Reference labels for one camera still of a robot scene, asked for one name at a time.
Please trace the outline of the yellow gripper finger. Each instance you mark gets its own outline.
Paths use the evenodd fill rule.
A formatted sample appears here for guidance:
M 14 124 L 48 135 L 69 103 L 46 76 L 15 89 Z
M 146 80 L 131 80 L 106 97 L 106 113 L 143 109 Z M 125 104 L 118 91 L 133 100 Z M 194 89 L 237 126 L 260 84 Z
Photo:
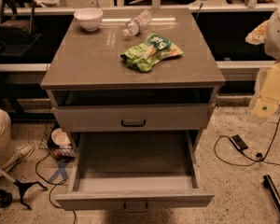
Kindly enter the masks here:
M 267 72 L 252 113 L 259 118 L 269 118 L 280 106 L 280 62 Z

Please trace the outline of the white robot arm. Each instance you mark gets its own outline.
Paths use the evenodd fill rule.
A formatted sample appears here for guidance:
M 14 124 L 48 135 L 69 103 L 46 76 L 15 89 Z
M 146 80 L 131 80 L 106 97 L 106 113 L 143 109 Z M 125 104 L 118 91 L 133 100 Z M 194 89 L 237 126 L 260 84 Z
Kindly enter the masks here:
M 275 59 L 252 106 L 254 115 L 269 118 L 280 106 L 280 6 L 267 21 L 250 32 L 245 41 L 252 45 L 263 44 L 265 53 Z

